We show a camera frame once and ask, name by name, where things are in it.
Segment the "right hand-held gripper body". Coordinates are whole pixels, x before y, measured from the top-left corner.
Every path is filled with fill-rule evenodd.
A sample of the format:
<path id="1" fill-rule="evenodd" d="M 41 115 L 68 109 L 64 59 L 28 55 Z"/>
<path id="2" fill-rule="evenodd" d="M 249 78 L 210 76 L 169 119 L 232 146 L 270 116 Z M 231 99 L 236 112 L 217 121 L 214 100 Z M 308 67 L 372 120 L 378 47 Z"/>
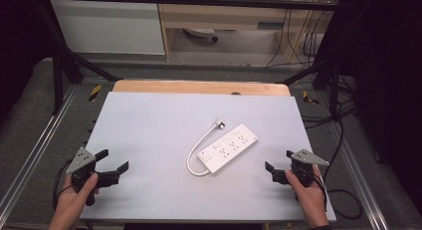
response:
<path id="1" fill-rule="evenodd" d="M 292 161 L 291 171 L 304 187 L 311 186 L 312 182 L 315 181 L 315 173 L 313 169 L 314 164 L 329 166 L 329 162 L 327 160 L 322 159 L 306 149 L 295 152 L 294 156 L 290 158 L 290 160 Z M 289 184 L 285 171 L 276 168 L 272 173 L 272 180 L 273 182 L 278 182 L 284 185 Z"/>

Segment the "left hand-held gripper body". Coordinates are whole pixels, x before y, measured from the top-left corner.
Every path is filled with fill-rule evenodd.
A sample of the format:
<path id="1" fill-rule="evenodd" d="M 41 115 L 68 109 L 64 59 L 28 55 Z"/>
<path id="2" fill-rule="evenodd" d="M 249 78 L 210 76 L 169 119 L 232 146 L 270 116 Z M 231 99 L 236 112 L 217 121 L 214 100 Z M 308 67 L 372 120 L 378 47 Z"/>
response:
<path id="1" fill-rule="evenodd" d="M 71 185 L 77 192 L 83 188 L 93 173 L 99 176 L 95 189 L 118 184 L 120 174 L 117 170 L 98 172 L 96 165 L 95 155 L 81 147 L 67 170 L 67 173 L 71 175 Z"/>

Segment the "person's left hand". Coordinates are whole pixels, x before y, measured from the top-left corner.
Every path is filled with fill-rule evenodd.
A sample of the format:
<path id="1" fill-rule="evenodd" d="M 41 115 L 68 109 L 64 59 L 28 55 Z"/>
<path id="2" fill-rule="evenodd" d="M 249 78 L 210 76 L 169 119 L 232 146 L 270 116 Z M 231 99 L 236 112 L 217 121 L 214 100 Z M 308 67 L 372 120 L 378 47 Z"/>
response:
<path id="1" fill-rule="evenodd" d="M 80 219 L 89 195 L 96 192 L 95 186 L 99 176 L 93 173 L 83 188 L 77 192 L 72 188 L 71 176 L 67 175 L 64 189 L 59 196 L 54 218 Z"/>

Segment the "person's right hand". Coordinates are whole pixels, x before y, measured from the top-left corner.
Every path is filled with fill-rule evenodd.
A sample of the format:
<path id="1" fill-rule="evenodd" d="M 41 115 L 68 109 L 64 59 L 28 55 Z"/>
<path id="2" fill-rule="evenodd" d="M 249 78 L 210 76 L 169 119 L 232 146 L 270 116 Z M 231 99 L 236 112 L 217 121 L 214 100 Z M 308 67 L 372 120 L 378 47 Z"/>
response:
<path id="1" fill-rule="evenodd" d="M 286 170 L 285 173 L 289 184 L 298 196 L 307 226 L 309 227 L 311 222 L 328 222 L 325 213 L 325 198 L 320 186 L 314 181 L 311 186 L 304 187 L 291 170 Z"/>

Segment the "white power strip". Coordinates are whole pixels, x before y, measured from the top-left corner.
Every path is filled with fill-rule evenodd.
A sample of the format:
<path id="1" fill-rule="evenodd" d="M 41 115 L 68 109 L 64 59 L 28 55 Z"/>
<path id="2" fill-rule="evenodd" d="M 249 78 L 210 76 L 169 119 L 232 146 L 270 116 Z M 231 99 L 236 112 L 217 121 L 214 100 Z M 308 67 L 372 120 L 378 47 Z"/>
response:
<path id="1" fill-rule="evenodd" d="M 240 123 L 201 150 L 197 156 L 211 173 L 216 173 L 258 139 L 248 127 Z"/>

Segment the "white table board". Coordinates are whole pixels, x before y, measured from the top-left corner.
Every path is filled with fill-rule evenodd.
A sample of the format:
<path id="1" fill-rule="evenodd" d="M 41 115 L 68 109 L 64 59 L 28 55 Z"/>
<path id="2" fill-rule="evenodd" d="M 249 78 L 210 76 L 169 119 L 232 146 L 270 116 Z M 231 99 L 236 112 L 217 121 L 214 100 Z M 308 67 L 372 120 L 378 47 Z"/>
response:
<path id="1" fill-rule="evenodd" d="M 215 121 L 221 118 L 224 128 Z M 243 123 L 259 139 L 214 174 L 197 152 Z M 108 157 L 99 171 L 128 162 L 119 183 L 102 190 L 86 220 L 109 222 L 282 222 L 300 220 L 291 187 L 275 183 L 287 150 L 309 148 L 292 97 L 111 92 L 87 144 Z"/>

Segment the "yellow black tape marker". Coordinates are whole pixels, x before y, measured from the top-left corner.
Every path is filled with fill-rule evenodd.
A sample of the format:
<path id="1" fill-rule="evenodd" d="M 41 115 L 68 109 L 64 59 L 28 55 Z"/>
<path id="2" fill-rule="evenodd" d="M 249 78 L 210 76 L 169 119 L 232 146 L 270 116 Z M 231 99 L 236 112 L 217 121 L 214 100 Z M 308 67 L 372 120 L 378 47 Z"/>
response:
<path id="1" fill-rule="evenodd" d="M 97 96 L 98 96 L 101 88 L 102 88 L 102 85 L 96 85 L 93 88 L 93 90 L 92 90 L 92 92 L 90 94 L 90 97 L 89 97 L 89 102 L 94 102 L 95 101 L 95 99 L 97 98 Z"/>

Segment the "wooden table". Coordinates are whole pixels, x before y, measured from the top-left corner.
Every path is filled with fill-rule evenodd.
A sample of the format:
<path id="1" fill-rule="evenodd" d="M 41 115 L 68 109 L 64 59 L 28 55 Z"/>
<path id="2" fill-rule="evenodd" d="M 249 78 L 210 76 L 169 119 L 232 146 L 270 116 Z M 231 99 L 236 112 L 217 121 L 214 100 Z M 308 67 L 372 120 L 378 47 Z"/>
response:
<path id="1" fill-rule="evenodd" d="M 112 89 L 126 93 L 212 94 L 289 97 L 286 85 L 237 82 L 120 80 Z"/>

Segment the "black curtain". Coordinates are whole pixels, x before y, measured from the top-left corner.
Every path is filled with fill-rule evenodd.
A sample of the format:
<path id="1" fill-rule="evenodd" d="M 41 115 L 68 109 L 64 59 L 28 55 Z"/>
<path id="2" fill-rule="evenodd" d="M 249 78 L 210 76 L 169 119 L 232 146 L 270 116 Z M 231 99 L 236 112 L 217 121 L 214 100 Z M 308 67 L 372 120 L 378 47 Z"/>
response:
<path id="1" fill-rule="evenodd" d="M 34 0 L 0 0 L 0 126 L 53 48 Z"/>
<path id="2" fill-rule="evenodd" d="M 339 0 L 322 48 L 347 30 L 340 71 L 357 83 L 357 107 L 375 149 L 422 214 L 422 0 Z"/>

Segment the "white cabinet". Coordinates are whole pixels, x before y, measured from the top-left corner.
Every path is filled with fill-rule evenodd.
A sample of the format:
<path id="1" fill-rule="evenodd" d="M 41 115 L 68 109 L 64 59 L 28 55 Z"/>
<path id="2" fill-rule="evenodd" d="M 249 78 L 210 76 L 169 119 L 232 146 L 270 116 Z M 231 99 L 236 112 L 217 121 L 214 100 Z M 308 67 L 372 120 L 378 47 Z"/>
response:
<path id="1" fill-rule="evenodd" d="M 152 4 L 53 0 L 68 46 L 78 53 L 163 55 Z"/>

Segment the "white extension socket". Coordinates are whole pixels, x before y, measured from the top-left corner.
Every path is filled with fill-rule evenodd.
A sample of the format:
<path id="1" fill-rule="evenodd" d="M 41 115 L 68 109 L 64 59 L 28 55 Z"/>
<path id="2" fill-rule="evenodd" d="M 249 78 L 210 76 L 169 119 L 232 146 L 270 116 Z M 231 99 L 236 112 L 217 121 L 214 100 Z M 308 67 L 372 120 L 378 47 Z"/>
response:
<path id="1" fill-rule="evenodd" d="M 213 42 L 218 41 L 213 29 L 185 29 L 185 32 L 196 37 L 211 39 Z"/>

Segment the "wooden desk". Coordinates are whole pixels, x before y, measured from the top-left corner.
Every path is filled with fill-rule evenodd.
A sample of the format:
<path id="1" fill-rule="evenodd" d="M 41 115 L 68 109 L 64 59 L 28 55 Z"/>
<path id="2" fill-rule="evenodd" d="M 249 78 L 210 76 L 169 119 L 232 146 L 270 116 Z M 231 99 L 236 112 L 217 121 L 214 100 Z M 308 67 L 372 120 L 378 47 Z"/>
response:
<path id="1" fill-rule="evenodd" d="M 303 0 L 325 2 L 327 0 Z M 262 9 L 221 6 L 158 6 L 161 24 L 169 29 L 263 30 L 274 31 L 288 63 L 298 59 L 305 34 L 323 34 L 330 11 Z"/>

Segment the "aluminium rail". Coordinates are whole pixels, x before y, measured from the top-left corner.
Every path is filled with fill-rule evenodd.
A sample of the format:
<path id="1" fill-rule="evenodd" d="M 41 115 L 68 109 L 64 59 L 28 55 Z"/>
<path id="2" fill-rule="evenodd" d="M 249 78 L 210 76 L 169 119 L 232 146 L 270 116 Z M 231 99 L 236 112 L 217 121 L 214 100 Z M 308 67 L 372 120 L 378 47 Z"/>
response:
<path id="1" fill-rule="evenodd" d="M 388 224 L 378 206 L 378 203 L 369 187 L 368 182 L 360 169 L 351 148 L 343 135 L 343 130 L 339 122 L 330 124 L 332 133 L 338 141 L 339 153 L 342 156 L 346 169 L 350 175 L 353 186 L 357 192 L 361 205 L 373 230 L 388 230 Z"/>
<path id="2" fill-rule="evenodd" d="M 44 128 L 34 147 L 31 149 L 29 156 L 26 158 L 26 161 L 11 186 L 6 191 L 4 197 L 0 200 L 0 226 L 5 224 L 15 207 L 20 195 L 34 172 L 34 169 L 38 165 L 57 128 L 67 113 L 78 89 L 78 85 L 71 85 L 66 91 L 63 105 L 59 108 L 58 112 L 50 118 L 48 124 Z"/>

